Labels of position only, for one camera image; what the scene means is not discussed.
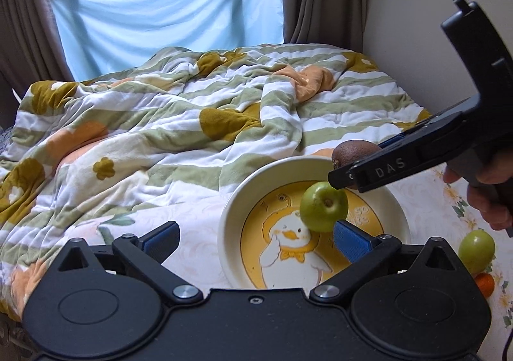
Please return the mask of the person's right hand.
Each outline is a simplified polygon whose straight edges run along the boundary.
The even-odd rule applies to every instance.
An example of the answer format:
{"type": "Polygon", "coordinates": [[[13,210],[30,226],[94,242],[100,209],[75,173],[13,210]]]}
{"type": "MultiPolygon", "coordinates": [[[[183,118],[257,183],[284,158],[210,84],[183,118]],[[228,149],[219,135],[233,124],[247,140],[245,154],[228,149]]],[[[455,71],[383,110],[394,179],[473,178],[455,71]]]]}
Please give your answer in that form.
{"type": "Polygon", "coordinates": [[[467,202],[495,231],[512,228],[512,151],[496,155],[467,188],[467,202]]]}

